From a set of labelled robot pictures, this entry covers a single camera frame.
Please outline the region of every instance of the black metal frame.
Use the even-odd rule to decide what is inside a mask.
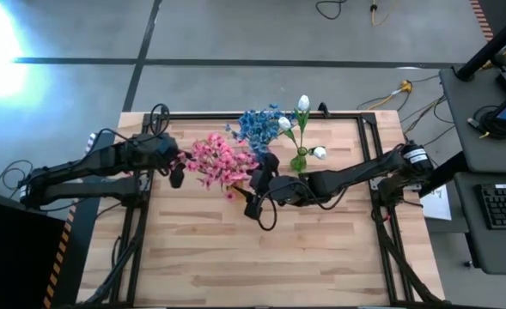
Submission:
[[[363,159],[365,161],[368,161],[371,159],[371,154],[369,153],[369,142],[367,138],[367,133],[365,126],[368,125],[371,129],[373,141],[375,145],[375,155],[380,156],[382,155],[382,145],[381,145],[381,139],[379,136],[378,126],[376,123],[375,114],[372,112],[353,112],[353,113],[329,113],[326,109],[326,106],[324,104],[320,105],[320,113],[313,112],[310,114],[310,118],[312,119],[323,119],[323,118],[330,118],[330,119],[349,119],[354,120],[357,122],[357,128],[358,128],[358,137],[360,140],[360,144],[362,147],[363,152]],[[240,117],[242,113],[240,112],[227,112],[227,113],[175,113],[171,114],[171,120],[205,120],[205,119],[218,119],[218,120],[235,120],[238,117]],[[142,133],[146,132],[148,130],[148,124],[149,124],[149,115],[144,114],[144,119],[142,123]],[[149,179],[153,181],[153,171],[148,171]],[[150,197],[150,190],[146,191],[146,204],[140,208],[140,217],[138,220],[138,226],[137,226],[137,233],[140,233],[140,231],[145,233],[145,227],[146,227],[146,219],[148,215],[148,209],[149,209],[149,197]],[[371,195],[371,203],[373,206],[373,210],[375,211],[375,217],[381,218],[381,207],[377,204],[375,197],[375,192],[369,187],[370,195]],[[119,258],[122,257],[123,252],[128,247],[130,233],[131,233],[131,224],[132,224],[132,217],[134,212],[133,207],[128,207],[125,212],[125,221],[123,224],[123,232],[121,236],[121,245],[119,248]],[[399,232],[399,225],[397,221],[397,217],[395,215],[395,212],[393,209],[389,210],[391,212],[391,219],[390,226],[392,228],[392,235],[393,235],[393,244],[396,247],[397,252],[404,257],[405,259],[405,251],[403,247],[403,243],[401,240],[401,235]],[[383,239],[383,233],[387,237],[387,232],[384,227],[380,225],[376,225],[377,229],[377,238],[379,240],[379,247],[381,250],[381,262],[382,262],[382,268],[384,271],[385,281],[387,285],[387,293],[388,293],[388,300],[389,303],[392,305],[396,302],[398,302],[398,295],[396,292],[396,287],[394,284],[393,279],[393,272],[392,272],[392,266],[390,264],[390,254],[387,249],[387,247],[382,243]],[[120,306],[124,307],[130,307],[133,306],[134,299],[136,296],[136,285],[137,285],[137,277],[138,277],[138,271],[140,267],[140,260],[141,260],[141,254],[142,254],[142,243],[143,238],[139,240],[139,244],[136,247],[136,250],[134,251],[134,258],[132,260],[132,266],[131,266],[131,274],[130,274],[130,281],[128,285],[128,291],[126,296],[126,301],[120,302],[119,301],[119,290],[121,285],[121,275],[119,274],[118,278],[116,279],[115,283],[112,287],[112,292],[110,294],[110,303],[104,304],[107,306],[113,306],[119,304]],[[401,276],[401,282],[404,286],[405,291],[405,301],[407,302],[413,302],[413,293],[412,293],[412,285],[410,284],[409,280],[407,279],[406,274],[403,272],[403,270],[399,270],[400,276]]]

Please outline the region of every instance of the table leg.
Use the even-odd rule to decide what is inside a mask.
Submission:
[[[462,151],[460,151],[432,172],[428,178],[428,183],[423,185],[423,188],[419,193],[420,197],[429,194],[433,190],[451,181],[455,173],[468,171],[465,155]]]

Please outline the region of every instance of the black floor stripe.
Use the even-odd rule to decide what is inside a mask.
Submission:
[[[149,14],[148,26],[146,27],[146,33],[143,35],[142,46],[138,53],[138,60],[132,72],[131,83],[129,89],[126,92],[125,103],[123,104],[123,112],[130,112],[132,105],[134,104],[134,98],[138,89],[138,83],[140,82],[140,76],[142,75],[143,65],[145,63],[146,56],[148,55],[149,44],[151,43],[151,37],[155,29],[155,20],[159,13],[162,0],[155,0],[153,7],[151,8],[151,14]]]
[[[454,63],[323,61],[323,60],[249,60],[249,59],[145,59],[145,65],[167,66],[236,66],[236,67],[303,67],[367,69],[447,69]]]
[[[136,64],[133,58],[15,58],[15,64]]]

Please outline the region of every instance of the white paper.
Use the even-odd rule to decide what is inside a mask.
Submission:
[[[451,221],[448,189],[445,185],[421,198],[424,217]]]

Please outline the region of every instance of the wooden tabletop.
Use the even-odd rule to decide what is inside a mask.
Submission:
[[[376,112],[376,116],[384,151],[403,142],[396,112]],[[143,113],[122,113],[119,133],[138,133],[142,120]],[[189,150],[194,141],[212,131],[226,136],[225,124],[223,120],[173,120],[167,132],[180,148]],[[342,169],[363,161],[353,120],[311,119],[304,145],[327,148],[325,161],[308,157],[307,171]],[[271,144],[270,150],[282,163],[280,172],[291,173],[294,147],[284,136]],[[405,193],[405,199],[418,202],[417,194],[411,192]],[[116,202],[106,198],[100,210]],[[269,226],[271,206],[263,206],[262,221]],[[246,218],[244,207],[243,201],[226,201],[218,189],[207,191],[193,173],[186,174],[178,190],[156,173],[135,306],[388,304],[366,183],[351,187],[330,211],[317,206],[278,207],[277,226],[271,232],[262,231],[256,221]],[[432,293],[443,298],[422,210],[401,204],[397,212],[407,261]],[[86,300],[111,269],[113,243],[121,233],[124,217],[125,210],[118,207],[96,221],[79,300]],[[403,299],[395,264],[393,273]],[[123,277],[121,299],[127,278]]]

